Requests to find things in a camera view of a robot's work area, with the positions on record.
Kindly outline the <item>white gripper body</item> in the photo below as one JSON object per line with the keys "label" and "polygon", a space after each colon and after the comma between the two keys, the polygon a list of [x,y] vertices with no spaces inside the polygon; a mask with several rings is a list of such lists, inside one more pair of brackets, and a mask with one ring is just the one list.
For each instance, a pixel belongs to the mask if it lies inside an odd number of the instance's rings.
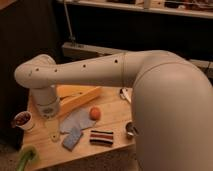
{"label": "white gripper body", "polygon": [[39,114],[45,118],[53,118],[60,110],[60,98],[56,86],[51,85],[45,88],[31,90],[35,106]]}

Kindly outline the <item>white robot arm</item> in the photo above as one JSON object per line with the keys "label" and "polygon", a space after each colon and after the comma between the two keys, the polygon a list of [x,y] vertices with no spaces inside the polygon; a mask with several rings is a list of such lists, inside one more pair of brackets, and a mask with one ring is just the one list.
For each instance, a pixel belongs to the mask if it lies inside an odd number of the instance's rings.
{"label": "white robot arm", "polygon": [[19,65],[14,76],[35,91],[42,114],[58,105],[57,84],[130,87],[139,168],[213,171],[213,85],[172,52],[127,52],[66,64],[41,54]]}

